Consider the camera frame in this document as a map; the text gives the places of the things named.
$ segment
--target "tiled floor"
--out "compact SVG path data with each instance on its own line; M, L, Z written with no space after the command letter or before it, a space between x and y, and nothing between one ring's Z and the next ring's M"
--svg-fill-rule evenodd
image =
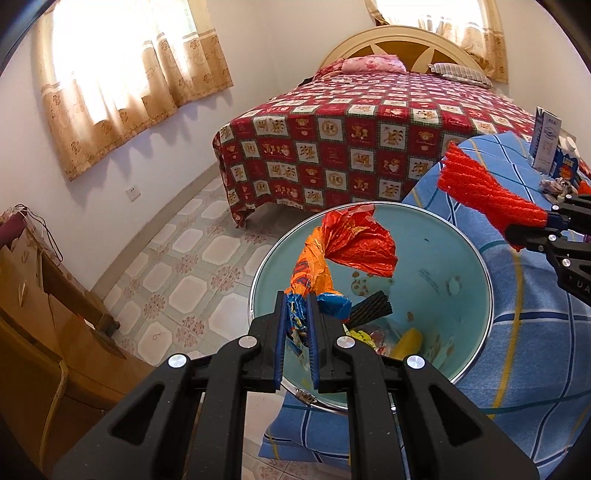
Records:
M308 213L266 204L236 228L217 178L170 219L105 298L121 323L113 338L152 365L183 352L211 355L248 331L248 294L262 260ZM255 458L282 405L278 394L249 394L243 479L324 480L313 464Z

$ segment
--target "striped pillow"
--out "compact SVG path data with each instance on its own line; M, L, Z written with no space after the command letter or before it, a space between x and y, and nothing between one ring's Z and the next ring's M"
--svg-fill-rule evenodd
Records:
M436 63L429 65L429 68L433 73L455 82L469 83L486 89L492 88L492 82L486 75L468 67L456 65L455 63Z

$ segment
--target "candy wrapper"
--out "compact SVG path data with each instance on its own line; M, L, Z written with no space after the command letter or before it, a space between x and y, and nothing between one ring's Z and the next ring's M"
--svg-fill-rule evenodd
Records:
M306 295L314 292L321 313L345 322L351 302L335 291L326 260L380 277L392 277L398 258L390 232L372 216L375 206L363 204L327 212L322 225L306 239L295 264L288 296L292 348L307 346Z

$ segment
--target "headboard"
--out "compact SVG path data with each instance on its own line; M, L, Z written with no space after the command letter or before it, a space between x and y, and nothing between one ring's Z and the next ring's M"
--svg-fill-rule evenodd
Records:
M482 69L474 59L449 40L415 27L385 25L348 38L324 59L320 68L340 58L365 55L396 54L409 72L427 73L430 63L457 63L471 69Z

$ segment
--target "metal screw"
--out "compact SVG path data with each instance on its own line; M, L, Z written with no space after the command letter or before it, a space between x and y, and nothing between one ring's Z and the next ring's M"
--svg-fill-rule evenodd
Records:
M411 355L407 358L407 365L410 368L419 370L425 366L425 359L422 356Z
M246 335L238 340L238 345L242 348L252 348L256 345L256 338L251 335Z
M343 335L336 339L336 344L341 348L351 348L355 345L355 339L350 336Z
M168 359L168 366L173 368L181 368L187 363L187 357L177 353Z

